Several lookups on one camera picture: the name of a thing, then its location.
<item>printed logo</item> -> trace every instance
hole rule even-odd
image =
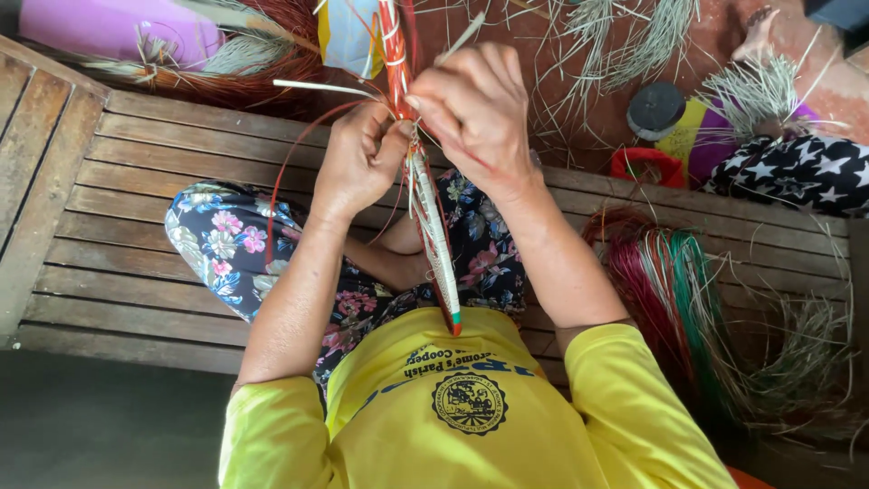
[[[437,417],[466,434],[484,436],[506,421],[507,403],[498,383],[484,375],[456,373],[438,382],[432,392]]]

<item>woman's left hand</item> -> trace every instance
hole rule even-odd
[[[366,102],[335,121],[317,175],[312,217],[349,225],[389,190],[413,130],[408,120],[388,125],[390,117],[386,105]]]

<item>shirt sleeve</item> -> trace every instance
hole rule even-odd
[[[577,335],[565,364],[574,407],[603,452],[655,486],[735,487],[636,328],[602,325]]]
[[[326,487],[332,469],[319,397],[314,381],[301,377],[236,392],[223,431],[221,488]]]

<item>red plastic bag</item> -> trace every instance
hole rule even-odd
[[[687,188],[682,162],[654,148],[616,150],[609,176],[674,189]]]

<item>yellow t-shirt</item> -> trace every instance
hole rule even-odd
[[[461,314],[459,338],[435,308],[369,334],[332,372],[325,423],[310,378],[245,385],[222,487],[735,487],[634,328],[574,339],[570,404],[507,316]]]

